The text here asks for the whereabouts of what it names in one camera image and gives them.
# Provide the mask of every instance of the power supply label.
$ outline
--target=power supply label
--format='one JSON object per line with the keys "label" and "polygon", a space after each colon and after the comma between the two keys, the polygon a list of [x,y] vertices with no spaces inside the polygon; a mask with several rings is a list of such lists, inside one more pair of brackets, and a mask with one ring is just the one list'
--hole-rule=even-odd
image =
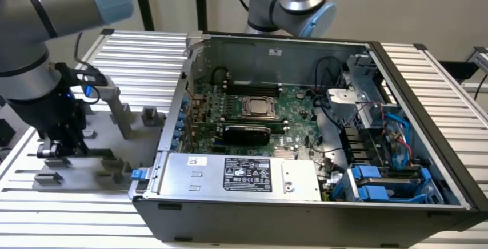
{"label": "power supply label", "polygon": [[226,158],[224,189],[242,192],[272,192],[270,160]]}

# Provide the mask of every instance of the robotic arm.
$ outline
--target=robotic arm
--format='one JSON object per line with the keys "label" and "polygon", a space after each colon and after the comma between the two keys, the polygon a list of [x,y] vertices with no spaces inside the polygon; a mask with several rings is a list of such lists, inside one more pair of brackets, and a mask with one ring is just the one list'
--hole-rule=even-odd
{"label": "robotic arm", "polygon": [[284,30],[299,37],[322,37],[335,16],[336,5],[328,0],[250,0],[246,32]]}
{"label": "robotic arm", "polygon": [[46,140],[38,156],[87,153],[84,103],[71,86],[106,86],[96,69],[70,69],[50,61],[46,41],[134,13],[132,0],[0,0],[0,96]]}

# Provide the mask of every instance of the sticker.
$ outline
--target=sticker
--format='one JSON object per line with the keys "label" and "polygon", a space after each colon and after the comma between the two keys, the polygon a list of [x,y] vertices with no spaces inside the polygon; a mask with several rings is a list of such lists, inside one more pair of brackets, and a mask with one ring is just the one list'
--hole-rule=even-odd
{"label": "sticker", "polygon": [[207,166],[207,157],[206,156],[190,156],[188,165],[190,166]]}
{"label": "sticker", "polygon": [[270,160],[226,158],[224,189],[242,192],[272,192]]}
{"label": "sticker", "polygon": [[283,50],[270,49],[270,56],[282,56]]}

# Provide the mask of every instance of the black pole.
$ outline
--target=black pole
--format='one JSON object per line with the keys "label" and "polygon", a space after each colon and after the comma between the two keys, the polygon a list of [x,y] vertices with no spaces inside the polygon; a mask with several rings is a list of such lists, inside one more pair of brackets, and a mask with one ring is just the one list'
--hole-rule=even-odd
{"label": "black pole", "polygon": [[152,20],[151,4],[150,0],[138,0],[140,15],[143,17],[144,30],[156,31],[155,22]]}
{"label": "black pole", "polygon": [[196,2],[198,2],[199,30],[208,31],[207,0],[196,0]]}

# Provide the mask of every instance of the green circuit board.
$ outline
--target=green circuit board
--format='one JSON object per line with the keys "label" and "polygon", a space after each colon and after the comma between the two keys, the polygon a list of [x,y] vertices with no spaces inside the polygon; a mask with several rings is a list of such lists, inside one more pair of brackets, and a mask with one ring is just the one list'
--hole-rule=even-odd
{"label": "green circuit board", "polygon": [[238,123],[222,122],[223,115],[236,117],[242,111],[242,101],[247,96],[227,95],[223,90],[210,84],[196,86],[196,94],[206,97],[202,102],[200,109],[206,117],[192,124],[194,132],[194,153],[198,154],[227,154],[227,155],[254,155],[254,156],[275,156],[278,150],[291,151],[296,159],[310,158],[310,149],[306,147],[306,137],[312,142],[319,136],[319,128],[316,121],[312,121],[312,99],[304,97],[299,99],[298,93],[306,95],[306,90],[296,86],[284,86],[280,97],[275,97],[275,112],[280,119],[286,119],[288,124],[283,122],[252,122],[239,123],[246,126],[264,126],[272,130],[270,143],[266,146],[227,146],[220,138],[220,130],[226,125],[236,125]]}

